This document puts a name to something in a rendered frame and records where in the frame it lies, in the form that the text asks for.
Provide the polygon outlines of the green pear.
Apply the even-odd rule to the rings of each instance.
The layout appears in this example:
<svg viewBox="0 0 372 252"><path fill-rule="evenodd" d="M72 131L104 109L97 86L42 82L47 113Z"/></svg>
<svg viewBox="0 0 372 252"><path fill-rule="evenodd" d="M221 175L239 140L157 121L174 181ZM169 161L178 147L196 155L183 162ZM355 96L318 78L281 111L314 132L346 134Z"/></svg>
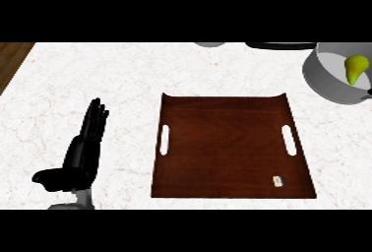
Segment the green pear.
<svg viewBox="0 0 372 252"><path fill-rule="evenodd" d="M343 60L345 80L349 85L354 85L360 75L369 69L369 59L363 55L351 55Z"/></svg>

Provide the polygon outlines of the grey metal pot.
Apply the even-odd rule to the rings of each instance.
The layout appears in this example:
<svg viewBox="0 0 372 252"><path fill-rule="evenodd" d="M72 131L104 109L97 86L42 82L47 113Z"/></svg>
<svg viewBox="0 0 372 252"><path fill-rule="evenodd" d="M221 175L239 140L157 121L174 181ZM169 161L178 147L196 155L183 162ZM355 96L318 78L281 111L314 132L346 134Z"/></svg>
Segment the grey metal pot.
<svg viewBox="0 0 372 252"><path fill-rule="evenodd" d="M352 55L367 58L369 69L349 85L343 60ZM311 89L329 101L357 104L372 99L372 42L318 42L304 62L302 74Z"/></svg>

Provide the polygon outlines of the black round object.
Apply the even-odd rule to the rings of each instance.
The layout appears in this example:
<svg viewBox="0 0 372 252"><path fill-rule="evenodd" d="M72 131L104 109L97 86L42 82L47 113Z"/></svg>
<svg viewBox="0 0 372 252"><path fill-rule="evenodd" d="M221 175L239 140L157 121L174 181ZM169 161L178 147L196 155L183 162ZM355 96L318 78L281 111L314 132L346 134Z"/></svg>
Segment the black round object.
<svg viewBox="0 0 372 252"><path fill-rule="evenodd" d="M315 42L280 43L280 42L246 42L248 47L268 50L305 50L314 49Z"/></svg>

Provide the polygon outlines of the dark brown wooden tray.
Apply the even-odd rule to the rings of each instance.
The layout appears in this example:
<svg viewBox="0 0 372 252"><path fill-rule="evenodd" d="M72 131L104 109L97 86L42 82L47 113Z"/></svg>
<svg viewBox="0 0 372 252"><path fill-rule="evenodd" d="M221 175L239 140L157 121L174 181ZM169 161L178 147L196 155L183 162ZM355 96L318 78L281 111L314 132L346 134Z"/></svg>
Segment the dark brown wooden tray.
<svg viewBox="0 0 372 252"><path fill-rule="evenodd" d="M153 198L314 199L302 152L289 155L281 128L293 127L287 98L160 97L168 151L155 155ZM280 176L281 187L274 187Z"/></svg>

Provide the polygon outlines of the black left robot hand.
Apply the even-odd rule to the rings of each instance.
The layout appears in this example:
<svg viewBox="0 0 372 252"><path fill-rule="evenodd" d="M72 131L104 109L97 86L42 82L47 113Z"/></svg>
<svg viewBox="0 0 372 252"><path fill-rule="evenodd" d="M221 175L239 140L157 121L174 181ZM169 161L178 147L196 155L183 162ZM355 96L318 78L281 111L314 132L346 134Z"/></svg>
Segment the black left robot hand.
<svg viewBox="0 0 372 252"><path fill-rule="evenodd" d="M44 169L32 176L48 192L70 192L91 187L100 159L100 143L104 135L109 110L94 98L84 114L79 134L72 138L60 168Z"/></svg>

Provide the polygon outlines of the brown wooden surface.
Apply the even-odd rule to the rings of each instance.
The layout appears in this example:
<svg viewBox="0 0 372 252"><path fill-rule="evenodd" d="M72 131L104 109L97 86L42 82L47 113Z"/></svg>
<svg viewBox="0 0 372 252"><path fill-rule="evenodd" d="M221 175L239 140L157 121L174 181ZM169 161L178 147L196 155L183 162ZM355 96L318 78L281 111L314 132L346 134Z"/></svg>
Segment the brown wooden surface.
<svg viewBox="0 0 372 252"><path fill-rule="evenodd" d="M33 47L32 42L0 42L0 94Z"/></svg>

